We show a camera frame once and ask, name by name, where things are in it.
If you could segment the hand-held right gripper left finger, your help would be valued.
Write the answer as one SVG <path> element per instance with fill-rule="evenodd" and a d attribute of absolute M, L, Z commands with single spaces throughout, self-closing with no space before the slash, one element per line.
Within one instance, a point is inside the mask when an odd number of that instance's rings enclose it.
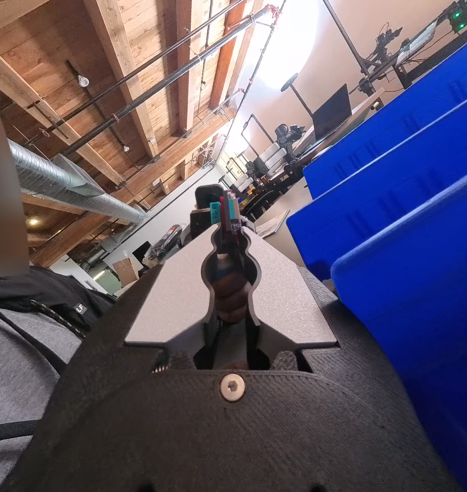
<path fill-rule="evenodd" d="M 212 225 L 165 261 L 125 338 L 127 345 L 165 349 L 211 346 L 216 332 L 214 292 L 207 262 L 214 257 Z"/>

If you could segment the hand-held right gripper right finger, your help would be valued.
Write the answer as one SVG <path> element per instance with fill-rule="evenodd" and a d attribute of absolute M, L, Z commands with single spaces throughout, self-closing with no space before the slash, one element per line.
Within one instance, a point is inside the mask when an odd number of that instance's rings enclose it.
<path fill-rule="evenodd" d="M 242 228 L 242 248 L 258 349 L 335 347 L 337 339 L 298 266 L 247 227 Z"/>

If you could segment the red and teal brick assembly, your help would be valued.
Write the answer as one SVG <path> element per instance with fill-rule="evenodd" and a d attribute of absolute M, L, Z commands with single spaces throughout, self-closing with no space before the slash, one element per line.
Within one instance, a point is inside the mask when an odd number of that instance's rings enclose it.
<path fill-rule="evenodd" d="M 209 204 L 211 225 L 220 225 L 224 234 L 238 236 L 242 223 L 238 199 L 235 193 L 227 189 Z"/>

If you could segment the person's left hand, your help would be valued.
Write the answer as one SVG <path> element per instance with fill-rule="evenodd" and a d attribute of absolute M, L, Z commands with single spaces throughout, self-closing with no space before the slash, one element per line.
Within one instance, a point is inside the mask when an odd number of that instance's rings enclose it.
<path fill-rule="evenodd" d="M 227 324 L 245 319 L 252 285 L 241 272 L 231 272 L 213 282 L 218 317 Z"/>

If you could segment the brown cardboard box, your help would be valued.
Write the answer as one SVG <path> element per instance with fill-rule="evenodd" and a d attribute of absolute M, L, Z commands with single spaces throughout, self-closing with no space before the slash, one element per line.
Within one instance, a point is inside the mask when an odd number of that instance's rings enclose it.
<path fill-rule="evenodd" d="M 139 267 L 130 257 L 113 263 L 112 267 L 123 288 L 139 280 Z"/>

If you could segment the instruction booklet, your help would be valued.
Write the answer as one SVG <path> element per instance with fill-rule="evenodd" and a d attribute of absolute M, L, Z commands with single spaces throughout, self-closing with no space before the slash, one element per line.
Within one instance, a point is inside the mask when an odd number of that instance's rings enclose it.
<path fill-rule="evenodd" d="M 285 210 L 283 213 L 275 216 L 261 225 L 255 225 L 256 234 L 263 239 L 275 234 L 279 228 L 285 223 L 287 216 L 290 213 L 290 209 Z"/>

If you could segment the blue plastic bin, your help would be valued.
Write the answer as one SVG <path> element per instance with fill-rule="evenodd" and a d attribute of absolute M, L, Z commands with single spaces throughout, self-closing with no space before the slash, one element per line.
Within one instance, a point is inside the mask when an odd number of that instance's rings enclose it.
<path fill-rule="evenodd" d="M 343 255 L 467 175 L 467 100 L 292 214 L 306 266 L 331 276 Z"/>
<path fill-rule="evenodd" d="M 340 257 L 331 274 L 467 491 L 467 175 Z"/>
<path fill-rule="evenodd" d="M 316 199 L 467 100 L 467 43 L 304 169 Z"/>

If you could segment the person's black jacket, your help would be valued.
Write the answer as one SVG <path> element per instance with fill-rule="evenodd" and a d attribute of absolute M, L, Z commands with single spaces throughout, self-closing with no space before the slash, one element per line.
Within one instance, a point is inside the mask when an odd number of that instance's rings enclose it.
<path fill-rule="evenodd" d="M 86 288 L 71 276 L 30 266 L 25 274 L 0 277 L 0 309 L 38 313 L 70 330 L 81 340 L 117 299 Z"/>

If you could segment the black ceiling pipe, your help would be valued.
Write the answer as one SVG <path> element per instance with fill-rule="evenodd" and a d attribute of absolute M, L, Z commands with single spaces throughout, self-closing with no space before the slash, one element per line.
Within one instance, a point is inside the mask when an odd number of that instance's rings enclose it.
<path fill-rule="evenodd" d="M 129 82 L 133 77 L 137 76 L 139 73 L 144 71 L 144 69 L 148 68 L 150 65 L 152 65 L 154 62 L 158 61 L 159 59 L 167 56 L 170 54 L 172 51 L 176 50 L 177 48 L 181 47 L 186 43 L 186 41 L 190 40 L 194 34 L 198 34 L 204 27 L 207 27 L 212 23 L 212 21 L 216 20 L 218 16 L 224 14 L 227 14 L 230 12 L 232 9 L 235 7 L 239 6 L 242 1 L 237 1 L 233 3 L 232 5 L 229 5 L 225 9 L 223 9 L 219 14 L 213 16 L 211 19 L 203 23 L 200 27 L 195 29 L 193 32 L 190 32 L 187 36 L 185 36 L 183 39 L 180 41 L 177 41 L 173 46 L 170 48 L 167 48 L 163 52 L 160 52 L 157 54 L 154 58 L 151 58 L 149 61 L 145 62 L 143 65 L 139 66 L 136 68 L 134 71 L 132 71 L 130 74 L 126 75 L 123 77 L 121 80 L 117 81 L 113 86 L 111 86 L 109 89 L 106 89 L 102 94 L 96 96 L 93 98 L 90 102 L 86 103 L 82 107 L 78 109 L 79 112 L 89 108 L 92 106 L 94 103 L 99 101 L 101 98 L 103 98 L 106 95 L 109 95 L 112 93 L 114 90 L 119 88 L 121 85 Z M 223 35 L 219 40 L 217 40 L 215 43 L 212 45 L 209 45 L 208 48 L 204 49 L 201 51 L 199 54 L 195 55 L 193 58 L 191 58 L 185 65 L 177 68 L 175 71 L 173 71 L 169 76 L 152 86 L 150 89 L 146 90 L 143 92 L 141 95 L 139 95 L 137 98 L 132 99 L 132 101 L 128 104 L 126 104 L 124 107 L 120 108 L 117 112 L 111 114 L 110 117 L 108 117 L 106 120 L 104 120 L 102 123 L 100 123 L 97 127 L 80 137 L 79 139 L 76 140 L 75 143 L 72 143 L 69 145 L 69 147 L 63 152 L 63 155 L 65 157 L 71 156 L 73 153 L 81 149 L 84 145 L 88 144 L 90 141 L 95 139 L 97 136 L 99 136 L 102 132 L 105 130 L 109 129 L 115 124 L 118 124 L 120 120 L 129 115 L 132 111 L 136 110 L 140 105 L 148 101 L 152 96 L 156 95 L 166 87 L 168 87 L 170 84 L 173 82 L 177 81 L 179 78 L 181 78 L 184 74 L 188 73 L 193 67 L 198 65 L 201 61 L 205 60 L 206 58 L 210 57 L 212 54 L 216 53 L 221 47 L 225 46 L 230 40 L 233 40 L 238 34 L 243 32 L 249 27 L 252 27 L 255 25 L 255 23 L 263 16 L 267 14 L 272 14 L 272 16 L 275 16 L 275 12 L 277 11 L 277 8 L 273 6 L 272 4 L 267 4 L 265 7 L 260 9 L 259 11 L 255 13 L 250 13 L 249 15 L 245 16 L 242 18 L 239 22 L 234 24 L 225 35 Z"/>

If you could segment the person's grey sweatshirt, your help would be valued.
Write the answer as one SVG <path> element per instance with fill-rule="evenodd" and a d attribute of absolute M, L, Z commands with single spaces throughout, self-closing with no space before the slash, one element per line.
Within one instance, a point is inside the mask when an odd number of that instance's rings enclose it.
<path fill-rule="evenodd" d="M 70 329 L 36 312 L 0 310 L 0 425 L 38 421 L 59 374 L 22 329 L 68 363 L 81 340 Z"/>

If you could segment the black floor lamp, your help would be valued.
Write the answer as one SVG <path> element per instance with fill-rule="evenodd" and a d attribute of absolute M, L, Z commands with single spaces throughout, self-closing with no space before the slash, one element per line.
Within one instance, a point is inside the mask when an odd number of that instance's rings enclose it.
<path fill-rule="evenodd" d="M 280 89 L 280 92 L 281 93 L 284 93 L 287 89 L 291 89 L 293 91 L 293 93 L 295 94 L 296 98 L 298 99 L 298 101 L 304 107 L 305 111 L 309 114 L 312 123 L 315 125 L 315 123 L 314 123 L 315 120 L 314 120 L 314 114 L 313 114 L 313 112 L 311 111 L 311 109 L 309 108 L 309 106 L 306 104 L 306 102 L 304 101 L 304 99 L 302 98 L 302 96 L 299 94 L 298 90 L 294 86 L 294 82 L 297 79 L 297 77 L 298 77 L 298 73 L 295 73 L 294 75 L 292 75 L 292 77 L 290 77 L 286 81 L 286 83 L 283 84 L 283 86 Z"/>

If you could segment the black laptop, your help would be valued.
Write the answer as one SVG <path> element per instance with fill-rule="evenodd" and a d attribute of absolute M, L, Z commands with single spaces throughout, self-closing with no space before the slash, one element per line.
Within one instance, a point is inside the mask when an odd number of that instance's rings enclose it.
<path fill-rule="evenodd" d="M 316 143 L 332 135 L 352 115 L 347 84 L 312 114 Z"/>

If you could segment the robot station table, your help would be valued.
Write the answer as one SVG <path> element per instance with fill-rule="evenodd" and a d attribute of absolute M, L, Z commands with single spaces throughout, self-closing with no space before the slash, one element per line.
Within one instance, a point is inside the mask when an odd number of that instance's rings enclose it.
<path fill-rule="evenodd" d="M 422 75 L 467 44 L 467 1 L 454 1 L 418 34 L 402 41 L 396 52 L 388 45 L 401 34 L 402 28 L 391 29 L 387 23 L 376 38 L 374 50 L 364 58 L 370 73 L 360 80 L 358 90 L 371 95 L 376 81 L 395 74 L 403 89 L 409 88 Z"/>

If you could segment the silver air duct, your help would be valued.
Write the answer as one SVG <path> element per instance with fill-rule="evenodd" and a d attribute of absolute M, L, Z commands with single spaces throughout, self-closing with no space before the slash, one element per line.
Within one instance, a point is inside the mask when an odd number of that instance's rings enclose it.
<path fill-rule="evenodd" d="M 145 213 L 114 198 L 79 166 L 61 154 L 49 161 L 8 139 L 21 189 L 111 218 L 140 223 Z"/>

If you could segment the black metal frame rig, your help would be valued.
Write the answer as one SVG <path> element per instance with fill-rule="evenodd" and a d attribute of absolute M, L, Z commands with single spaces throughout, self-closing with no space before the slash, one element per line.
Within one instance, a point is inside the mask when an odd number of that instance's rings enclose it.
<path fill-rule="evenodd" d="M 336 27 L 338 28 L 340 34 L 342 35 L 343 39 L 345 40 L 351 53 L 353 54 L 353 57 L 357 61 L 358 65 L 360 66 L 362 73 L 365 75 L 365 77 L 367 79 L 369 79 L 370 73 L 369 73 L 369 71 L 365 65 L 365 62 L 364 62 L 363 58 L 360 56 L 359 52 L 357 51 L 354 43 L 350 39 L 349 34 L 347 33 L 346 29 L 344 28 L 343 24 L 341 23 L 339 17 L 337 16 L 334 8 L 331 5 L 331 3 L 329 1 L 323 1 L 323 4 L 324 4 L 325 8 L 328 10 L 328 13 L 330 14 L 332 20 L 335 22 Z"/>

